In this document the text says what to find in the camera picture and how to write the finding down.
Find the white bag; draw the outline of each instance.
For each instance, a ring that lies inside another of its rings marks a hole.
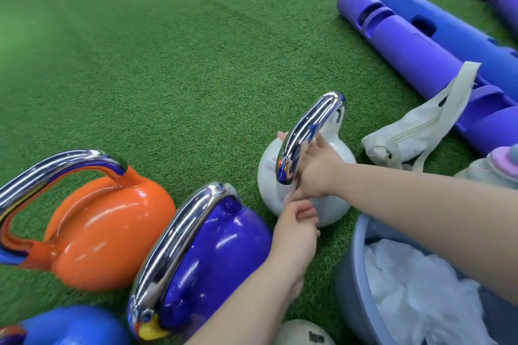
[[[465,62],[458,75],[435,97],[401,120],[362,139],[376,165],[423,172],[424,162],[466,108],[480,63]],[[419,156],[413,166],[404,164]]]

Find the white kettlebell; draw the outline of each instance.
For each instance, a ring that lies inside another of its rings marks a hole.
[[[290,130],[284,141],[276,138],[263,153],[257,171],[257,184],[264,203],[277,217],[284,208],[285,198],[295,189],[292,182],[302,144],[310,142],[317,132],[345,162],[356,162],[351,150],[338,138],[345,103],[342,93],[331,91],[324,94]],[[319,216],[319,227],[338,221],[351,207],[337,196],[312,199],[312,202]]]
[[[284,322],[272,345],[335,345],[324,329],[301,319]]]

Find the wrist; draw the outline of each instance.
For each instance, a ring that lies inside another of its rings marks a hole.
[[[268,281],[275,283],[274,286],[287,303],[291,303],[300,294],[303,276],[281,257],[270,255],[262,264],[261,270]]]
[[[331,193],[329,195],[334,195],[347,201],[348,180],[350,180],[349,173],[351,172],[352,165],[342,161],[333,167],[330,186]]]

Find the bag strap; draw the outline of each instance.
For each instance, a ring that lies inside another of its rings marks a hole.
[[[450,92],[441,107],[437,123],[432,128],[428,145],[425,151],[414,161],[413,172],[423,172],[424,163],[428,156],[435,150],[444,136],[450,132],[464,112],[480,65],[481,63],[464,62],[457,76],[451,82]]]

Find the blue kettlebell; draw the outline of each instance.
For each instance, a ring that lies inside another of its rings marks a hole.
[[[136,338],[191,337],[268,257],[272,232],[230,184],[212,182],[178,209],[135,280]]]
[[[0,328],[0,345],[128,345],[129,330],[108,311],[92,306],[56,308]]]

